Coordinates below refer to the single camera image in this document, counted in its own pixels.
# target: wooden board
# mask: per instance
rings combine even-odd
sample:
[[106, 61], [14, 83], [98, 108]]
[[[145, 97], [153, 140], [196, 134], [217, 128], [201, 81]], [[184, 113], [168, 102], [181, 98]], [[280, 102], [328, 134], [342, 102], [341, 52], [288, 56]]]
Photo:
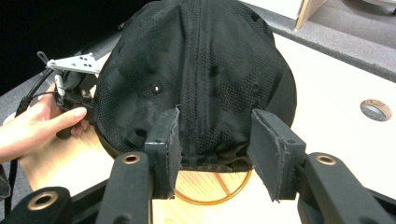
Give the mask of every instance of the wooden board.
[[327, 0], [304, 0], [303, 6], [300, 11], [300, 16], [296, 23], [296, 29], [303, 27], [304, 23], [314, 15], [315, 12], [326, 2]]
[[[276, 45], [293, 71], [298, 107], [292, 129], [307, 143], [343, 160], [366, 187], [396, 198], [396, 118], [366, 118], [360, 103], [377, 99], [396, 110], [396, 84], [276, 35]], [[111, 158], [90, 128], [79, 139], [55, 137], [21, 159], [33, 189], [64, 186], [72, 195], [108, 178]], [[222, 178], [232, 189], [244, 174]], [[213, 174], [182, 172], [177, 188], [195, 199], [224, 196]], [[154, 223], [301, 223], [297, 203], [272, 203], [253, 173], [246, 187], [227, 203], [200, 206], [154, 201]]]

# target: metal mount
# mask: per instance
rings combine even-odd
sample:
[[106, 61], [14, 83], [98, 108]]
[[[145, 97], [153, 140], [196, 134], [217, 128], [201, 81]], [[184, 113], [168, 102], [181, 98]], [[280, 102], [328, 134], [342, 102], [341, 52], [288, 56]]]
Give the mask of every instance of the metal mount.
[[49, 60], [47, 67], [53, 70], [64, 70], [87, 74], [98, 74], [101, 69], [93, 58], [93, 54], [84, 54], [59, 60]]
[[[176, 109], [161, 114], [145, 152], [119, 155], [107, 181], [73, 198], [64, 188], [35, 191], [1, 224], [151, 223], [151, 200], [174, 194], [181, 150], [177, 118]], [[248, 154], [271, 198], [300, 194], [302, 223], [396, 223], [395, 200], [363, 187], [333, 155], [304, 154], [305, 143], [277, 116], [254, 110], [250, 142]]]

